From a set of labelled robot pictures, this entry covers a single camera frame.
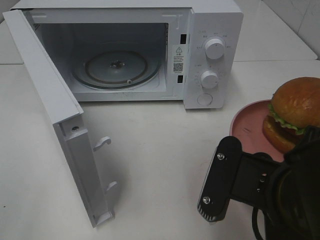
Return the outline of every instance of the screw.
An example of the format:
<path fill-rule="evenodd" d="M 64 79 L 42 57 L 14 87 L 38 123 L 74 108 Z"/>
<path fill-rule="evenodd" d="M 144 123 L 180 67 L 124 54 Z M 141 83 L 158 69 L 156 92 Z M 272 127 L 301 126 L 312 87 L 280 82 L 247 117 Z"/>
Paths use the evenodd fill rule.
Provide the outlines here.
<path fill-rule="evenodd" d="M 209 204 L 209 203 L 210 203 L 210 197 L 204 196 L 204 197 L 202 198 L 202 202 L 203 202 L 204 204 Z"/>
<path fill-rule="evenodd" d="M 225 159 L 225 155 L 224 155 L 223 153 L 218 153 L 218 154 L 216 155 L 216 157 L 217 157 L 219 160 Z"/>

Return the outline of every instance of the microwave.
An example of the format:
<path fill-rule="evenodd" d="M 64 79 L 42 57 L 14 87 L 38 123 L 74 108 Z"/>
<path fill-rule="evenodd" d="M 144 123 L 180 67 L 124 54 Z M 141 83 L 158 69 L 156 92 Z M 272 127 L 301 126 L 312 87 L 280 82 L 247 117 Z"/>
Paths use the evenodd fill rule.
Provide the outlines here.
<path fill-rule="evenodd" d="M 111 218 L 79 102 L 224 103 L 243 13 L 233 0 L 21 0 L 3 13 L 93 227 Z"/>

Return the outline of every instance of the white knob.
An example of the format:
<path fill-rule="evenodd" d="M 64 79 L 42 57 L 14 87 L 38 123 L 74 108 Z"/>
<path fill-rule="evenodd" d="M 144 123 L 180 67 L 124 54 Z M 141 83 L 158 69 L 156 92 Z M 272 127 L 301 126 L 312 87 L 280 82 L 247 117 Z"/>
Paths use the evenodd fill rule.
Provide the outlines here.
<path fill-rule="evenodd" d="M 205 71 L 201 74 L 200 80 L 205 89 L 213 89 L 219 83 L 218 75 L 214 71 Z"/>
<path fill-rule="evenodd" d="M 212 38 L 206 42 L 205 54 L 209 59 L 218 59 L 225 53 L 225 42 L 220 38 Z"/>

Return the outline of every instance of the microwave door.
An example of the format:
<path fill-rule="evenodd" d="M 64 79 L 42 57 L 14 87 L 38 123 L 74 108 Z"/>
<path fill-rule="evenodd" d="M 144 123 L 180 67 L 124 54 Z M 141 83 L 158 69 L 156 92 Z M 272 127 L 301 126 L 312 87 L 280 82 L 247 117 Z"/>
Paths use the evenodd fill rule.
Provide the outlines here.
<path fill-rule="evenodd" d="M 102 188 L 93 149 L 110 143 L 105 137 L 92 147 L 83 110 L 20 10 L 3 13 L 15 45 L 51 120 L 93 227 L 112 217 Z"/>

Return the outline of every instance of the white countertop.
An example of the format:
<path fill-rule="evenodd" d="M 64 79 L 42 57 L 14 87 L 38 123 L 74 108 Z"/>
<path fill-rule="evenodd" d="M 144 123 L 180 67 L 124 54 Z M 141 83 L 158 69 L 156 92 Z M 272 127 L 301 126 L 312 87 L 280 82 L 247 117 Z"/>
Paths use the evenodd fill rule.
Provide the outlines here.
<path fill-rule="evenodd" d="M 243 23 L 234 60 L 315 60 L 317 55 L 261 0 L 235 0 Z M 0 65 L 22 64 L 5 22 L 0 24 Z"/>
<path fill-rule="evenodd" d="M 185 110 L 181 101 L 82 104 L 96 153 L 119 181 L 115 219 L 92 228 L 77 187 L 23 65 L 0 66 L 0 239 L 253 240 L 252 208 L 230 202 L 208 224 L 197 201 L 212 154 L 243 106 L 269 99 L 284 82 L 320 77 L 320 62 L 235 62 L 222 109 Z"/>

